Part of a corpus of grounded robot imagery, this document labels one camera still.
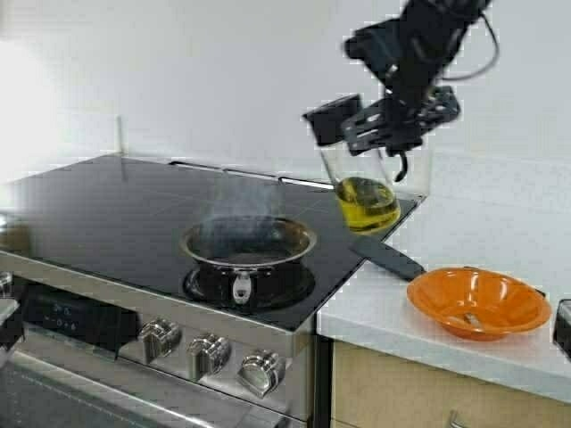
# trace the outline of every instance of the yellow oil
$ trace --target yellow oil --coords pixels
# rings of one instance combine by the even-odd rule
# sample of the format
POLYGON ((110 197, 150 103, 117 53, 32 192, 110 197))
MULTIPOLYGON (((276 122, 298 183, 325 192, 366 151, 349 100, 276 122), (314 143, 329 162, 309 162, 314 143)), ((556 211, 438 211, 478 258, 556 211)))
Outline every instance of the yellow oil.
POLYGON ((345 222, 352 232, 374 234, 394 225, 401 216, 401 206, 394 192, 367 178, 346 178, 335 188, 345 222))

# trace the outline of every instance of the white countertop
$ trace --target white countertop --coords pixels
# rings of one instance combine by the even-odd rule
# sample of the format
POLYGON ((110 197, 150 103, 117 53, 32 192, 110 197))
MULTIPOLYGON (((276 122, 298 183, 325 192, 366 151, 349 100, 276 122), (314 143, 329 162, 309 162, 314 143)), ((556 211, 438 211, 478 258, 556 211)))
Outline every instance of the white countertop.
MULTIPOLYGON (((473 266, 514 276, 548 293, 555 314, 571 299, 571 215, 519 205, 432 195, 387 243, 427 270, 473 266)), ((414 309, 407 285, 366 263, 319 312, 319 334, 571 403, 571 362, 552 343, 555 316, 531 333, 469 342, 414 309)))

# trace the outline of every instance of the digital display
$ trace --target digital display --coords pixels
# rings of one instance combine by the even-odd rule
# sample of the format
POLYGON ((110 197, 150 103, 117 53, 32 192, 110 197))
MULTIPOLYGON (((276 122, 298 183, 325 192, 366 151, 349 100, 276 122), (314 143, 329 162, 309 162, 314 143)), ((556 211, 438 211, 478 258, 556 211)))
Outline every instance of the digital display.
POLYGON ((68 337, 117 351, 135 340, 137 313, 42 284, 30 284, 24 320, 68 337))

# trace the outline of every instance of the white wall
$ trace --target white wall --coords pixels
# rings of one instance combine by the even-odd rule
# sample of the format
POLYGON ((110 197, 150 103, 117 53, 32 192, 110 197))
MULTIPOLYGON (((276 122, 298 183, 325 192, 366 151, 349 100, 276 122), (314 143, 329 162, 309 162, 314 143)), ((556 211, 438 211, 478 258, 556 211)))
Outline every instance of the white wall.
MULTIPOLYGON (((351 92, 371 102, 379 97, 376 81, 360 64, 345 60, 340 44, 352 29, 397 13, 401 3, 4 2, 4 40, 41 64, 66 117, 106 124, 120 114, 133 153, 304 177, 323 177, 324 171, 300 116, 351 92)), ((492 20, 502 42, 501 64, 486 78, 458 87, 464 118, 437 131, 429 145, 571 158, 565 127, 571 60, 556 51, 565 50, 568 40, 562 31, 567 9, 563 3, 496 1, 492 20)), ((480 65, 491 51, 478 29, 455 71, 480 65)), ((95 128, 81 127, 81 141, 108 145, 106 125, 95 128)), ((416 153, 408 187, 426 189, 426 155, 416 153)))
MULTIPOLYGON (((61 107, 121 115, 132 153, 303 177, 325 172, 302 114, 351 92, 379 97, 341 43, 399 10, 377 0, 4 2, 4 39, 42 64, 61 107)), ((409 185, 426 186, 422 165, 409 185)))
POLYGON ((113 149, 113 117, 66 110, 51 73, 41 55, 0 37, 0 183, 113 149))

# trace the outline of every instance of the glass jar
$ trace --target glass jar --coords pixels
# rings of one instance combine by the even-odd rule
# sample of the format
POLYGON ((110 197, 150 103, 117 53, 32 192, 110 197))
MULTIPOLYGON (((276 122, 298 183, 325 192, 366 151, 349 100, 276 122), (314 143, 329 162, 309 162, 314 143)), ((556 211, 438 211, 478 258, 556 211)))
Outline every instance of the glass jar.
POLYGON ((343 140, 343 123, 361 110, 360 96, 351 95, 304 118, 312 125, 347 226, 356 234, 369 235, 393 226, 401 216, 401 207, 381 152, 353 155, 343 140))

